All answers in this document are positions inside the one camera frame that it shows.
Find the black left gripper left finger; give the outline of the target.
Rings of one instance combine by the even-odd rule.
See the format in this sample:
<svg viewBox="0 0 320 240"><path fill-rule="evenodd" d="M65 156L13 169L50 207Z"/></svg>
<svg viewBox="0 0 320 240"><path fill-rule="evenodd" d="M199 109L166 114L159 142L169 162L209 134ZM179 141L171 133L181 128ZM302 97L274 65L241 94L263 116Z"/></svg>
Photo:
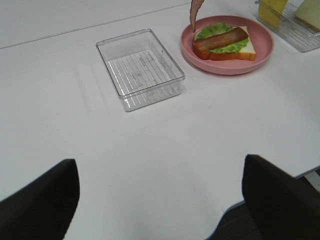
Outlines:
<svg viewBox="0 0 320 240"><path fill-rule="evenodd" d="M0 202L2 240L62 240L80 199L74 159L64 159Z"/></svg>

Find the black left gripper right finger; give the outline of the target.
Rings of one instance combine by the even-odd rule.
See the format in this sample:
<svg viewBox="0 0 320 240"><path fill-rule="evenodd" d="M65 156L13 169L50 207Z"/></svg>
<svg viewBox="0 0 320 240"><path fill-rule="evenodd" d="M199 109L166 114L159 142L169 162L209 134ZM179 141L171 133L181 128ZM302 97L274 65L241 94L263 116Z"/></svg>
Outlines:
<svg viewBox="0 0 320 240"><path fill-rule="evenodd" d="M320 193L259 155L245 157L242 195L262 239L320 238Z"/></svg>

